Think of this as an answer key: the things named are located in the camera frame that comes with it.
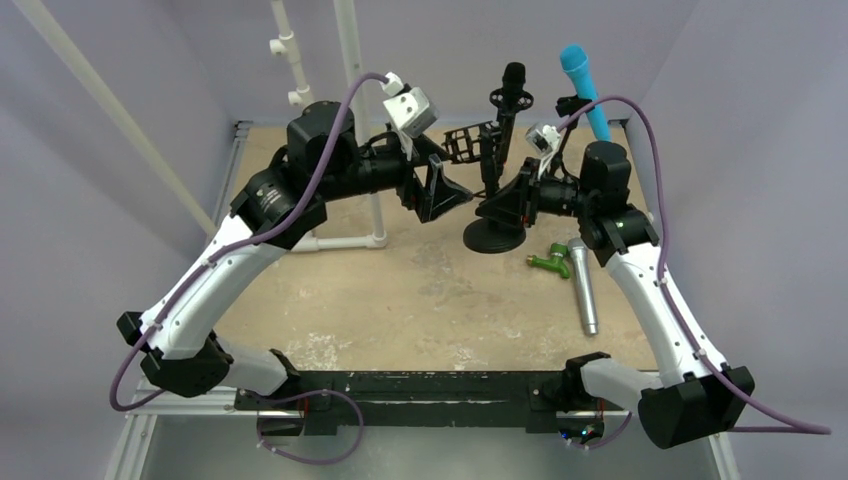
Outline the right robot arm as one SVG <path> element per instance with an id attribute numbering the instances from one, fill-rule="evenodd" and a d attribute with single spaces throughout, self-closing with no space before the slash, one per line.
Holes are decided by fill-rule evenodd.
<path id="1" fill-rule="evenodd" d="M 476 215 L 524 230 L 540 213 L 573 217 L 580 237 L 615 281 L 634 311 L 658 373 L 646 374 L 603 352 L 567 360 L 553 392 L 556 401 L 584 407 L 602 398 L 638 418 L 651 442 L 669 449 L 736 426 L 754 379 L 731 367 L 679 300 L 662 266 L 660 237 L 647 215 L 629 201 L 631 163 L 624 147 L 594 141 L 580 173 L 559 179 L 529 157 L 519 173 L 485 199 Z"/>

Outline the silver grey microphone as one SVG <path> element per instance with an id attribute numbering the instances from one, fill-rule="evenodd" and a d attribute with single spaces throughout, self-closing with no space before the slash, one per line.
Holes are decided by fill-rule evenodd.
<path id="1" fill-rule="evenodd" d="M 599 322 L 589 267 L 589 250 L 580 238 L 569 240 L 567 246 L 574 268 L 575 293 L 582 328 L 586 336 L 594 337 L 599 333 Z"/>

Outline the black microphone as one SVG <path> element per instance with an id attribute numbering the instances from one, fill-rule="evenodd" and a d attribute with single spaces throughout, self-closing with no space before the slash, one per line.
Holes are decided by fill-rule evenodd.
<path id="1" fill-rule="evenodd" d="M 508 158 L 515 116 L 520 110 L 525 81 L 525 65 L 520 62 L 510 62 L 502 77 L 501 101 L 498 108 L 498 119 L 502 132 L 498 147 L 498 164 L 501 167 L 504 166 Z"/>

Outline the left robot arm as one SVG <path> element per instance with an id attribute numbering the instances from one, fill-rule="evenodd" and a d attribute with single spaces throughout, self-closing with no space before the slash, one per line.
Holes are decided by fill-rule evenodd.
<path id="1" fill-rule="evenodd" d="M 393 190 L 421 223 L 471 201 L 471 191 L 446 176 L 439 146 L 425 135 L 412 146 L 405 153 L 395 131 L 359 145 L 348 107 L 306 107 L 180 283 L 147 311 L 118 319 L 125 341 L 143 355 L 147 380 L 185 398 L 228 386 L 256 393 L 275 409 L 292 405 L 299 372 L 291 361 L 276 349 L 229 342 L 215 325 L 260 273 L 325 222 L 331 201 Z"/>

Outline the black tripod mic stand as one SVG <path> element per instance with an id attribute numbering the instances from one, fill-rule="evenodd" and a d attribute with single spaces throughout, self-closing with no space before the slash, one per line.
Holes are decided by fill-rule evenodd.
<path id="1" fill-rule="evenodd" d="M 490 93 L 489 101 L 497 110 L 496 119 L 491 126 L 495 165 L 503 169 L 509 155 L 516 116 L 533 106 L 534 97 L 521 88 L 498 88 Z"/>

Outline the black shock-mount round-base stand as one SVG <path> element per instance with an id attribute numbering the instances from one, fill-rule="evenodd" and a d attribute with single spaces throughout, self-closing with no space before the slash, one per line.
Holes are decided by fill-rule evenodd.
<path id="1" fill-rule="evenodd" d="M 444 133 L 443 147 L 453 164 L 479 166 L 483 189 L 475 198 L 488 199 L 499 190 L 505 160 L 501 150 L 509 152 L 510 140 L 504 138 L 497 121 L 487 121 L 448 130 Z M 526 239 L 523 229 L 510 227 L 494 220 L 477 218 L 463 231 L 463 244 L 481 254 L 500 254 L 519 247 Z"/>

